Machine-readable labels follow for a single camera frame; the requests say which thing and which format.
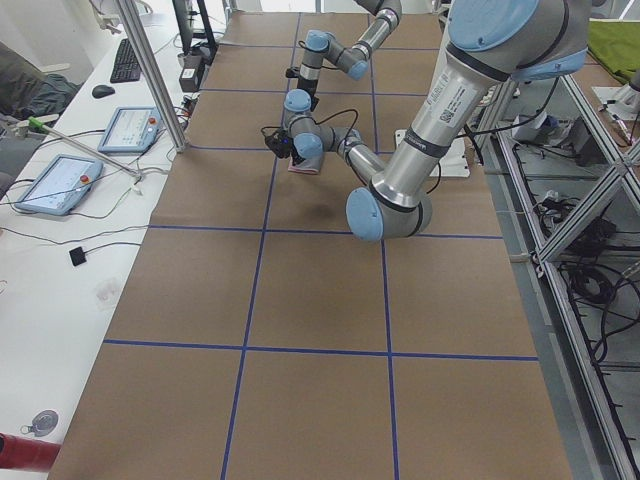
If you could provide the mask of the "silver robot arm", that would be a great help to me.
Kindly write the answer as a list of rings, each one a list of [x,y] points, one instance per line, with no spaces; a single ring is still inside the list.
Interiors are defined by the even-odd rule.
[[[284,101],[283,129],[305,167],[317,167],[333,151],[363,185],[350,193],[346,217],[365,241],[413,236],[430,222],[423,187],[439,160],[487,94],[508,80],[559,77],[578,71],[588,50],[588,1],[455,1],[448,14],[445,64],[391,159],[380,160],[349,128],[317,124],[313,95],[324,62],[353,79],[369,67],[373,52],[397,28],[398,1],[364,1],[375,20],[351,47],[330,32],[308,32],[299,83]]]
[[[360,80],[369,68],[373,53],[400,24],[403,14],[400,1],[356,1],[356,4],[373,15],[374,21],[352,46],[344,46],[331,32],[309,30],[306,39],[300,43],[303,49],[300,65],[285,72],[287,78],[297,80],[297,89],[310,95],[313,108],[317,103],[315,94],[325,61],[349,78]]]

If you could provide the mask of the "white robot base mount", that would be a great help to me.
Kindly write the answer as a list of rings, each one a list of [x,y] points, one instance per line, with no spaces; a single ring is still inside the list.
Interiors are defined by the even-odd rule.
[[[468,178],[470,168],[466,158],[466,145],[463,139],[456,139],[447,154],[439,161],[430,176],[437,178]]]

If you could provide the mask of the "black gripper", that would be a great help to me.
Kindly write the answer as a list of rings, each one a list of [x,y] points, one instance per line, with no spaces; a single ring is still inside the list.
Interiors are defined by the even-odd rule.
[[[294,140],[290,136],[286,136],[285,138],[285,150],[287,151],[290,158],[290,167],[298,167],[304,162],[305,158],[298,153],[297,148],[294,144]]]

